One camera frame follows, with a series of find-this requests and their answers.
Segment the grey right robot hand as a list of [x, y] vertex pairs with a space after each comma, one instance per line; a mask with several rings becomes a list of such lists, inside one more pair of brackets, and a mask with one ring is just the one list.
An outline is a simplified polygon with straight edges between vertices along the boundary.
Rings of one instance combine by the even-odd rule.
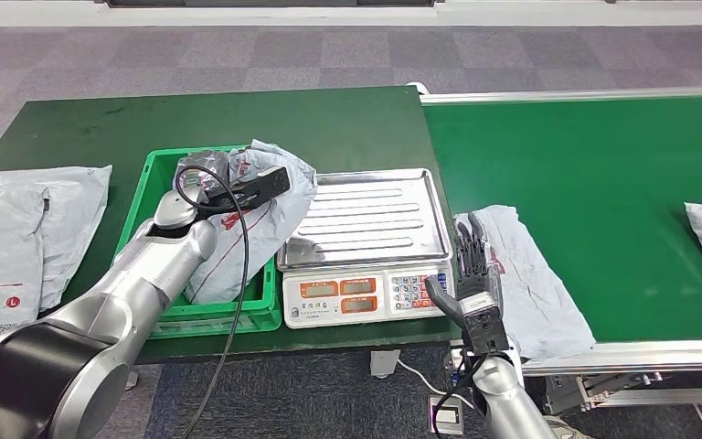
[[500, 277], [490, 261], [491, 246], [484, 226], [472, 213], [454, 219], [456, 236], [453, 294], [443, 290], [435, 275], [426, 278], [430, 300], [458, 327], [465, 329], [465, 320], [490, 314], [503, 314]]

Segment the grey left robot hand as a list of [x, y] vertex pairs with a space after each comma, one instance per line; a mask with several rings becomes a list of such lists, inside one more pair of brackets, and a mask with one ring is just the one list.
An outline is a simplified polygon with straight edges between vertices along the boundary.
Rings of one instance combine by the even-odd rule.
[[229, 183], [229, 154], [224, 151], [202, 150], [180, 158], [175, 169], [173, 188], [199, 187], [209, 198], [222, 195], [223, 186], [209, 173], [192, 166], [208, 169], [220, 177], [225, 184]]

